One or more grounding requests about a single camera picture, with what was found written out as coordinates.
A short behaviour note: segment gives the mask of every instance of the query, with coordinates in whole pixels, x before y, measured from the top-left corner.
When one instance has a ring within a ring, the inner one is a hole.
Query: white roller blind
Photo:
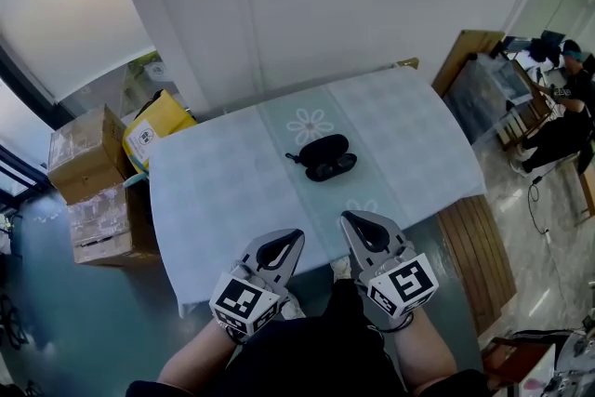
[[[153,50],[131,0],[0,0],[0,34],[57,100]]]

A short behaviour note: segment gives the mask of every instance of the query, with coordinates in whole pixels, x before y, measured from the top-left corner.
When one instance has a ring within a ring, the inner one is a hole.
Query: yellow bag
[[[138,172],[149,170],[149,156],[160,138],[196,125],[190,116],[164,89],[157,92],[124,132],[122,146]]]

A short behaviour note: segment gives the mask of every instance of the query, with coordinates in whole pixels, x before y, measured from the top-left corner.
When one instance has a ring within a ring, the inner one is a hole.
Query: black and white marker cube
[[[438,280],[425,254],[402,263],[368,283],[368,296],[392,318],[398,318],[428,301]]]
[[[277,314],[280,298],[246,280],[222,273],[208,304],[218,320],[252,336]]]

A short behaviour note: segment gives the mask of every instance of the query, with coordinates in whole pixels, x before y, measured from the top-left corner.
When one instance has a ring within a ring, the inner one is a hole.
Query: person's arm
[[[195,394],[225,369],[235,346],[213,319],[167,362],[158,382]]]
[[[565,97],[554,97],[553,91],[551,88],[547,88],[542,85],[538,85],[537,83],[533,83],[533,87],[543,93],[544,95],[548,95],[549,97],[553,98],[557,103],[561,104],[564,108],[572,112],[581,112],[585,108],[585,103],[580,99],[570,99]]]
[[[456,373],[453,354],[428,319],[417,308],[414,320],[394,334],[399,367],[407,388],[414,396]]]

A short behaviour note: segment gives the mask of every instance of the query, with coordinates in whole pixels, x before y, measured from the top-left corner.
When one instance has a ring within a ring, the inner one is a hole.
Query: teal floor
[[[30,343],[0,346],[8,370],[24,388],[29,379],[52,397],[122,396],[134,379],[155,379],[165,361],[210,319],[206,305],[179,319],[161,264],[119,270],[75,265],[68,213],[61,198],[41,197],[20,211],[14,247],[22,259],[3,257],[2,292],[20,309]],[[407,231],[425,251],[441,288],[426,305],[430,319],[455,354],[459,368],[479,368],[469,309],[435,220]],[[295,277],[290,288],[306,314],[328,300],[328,267]],[[378,309],[368,309],[373,321]]]

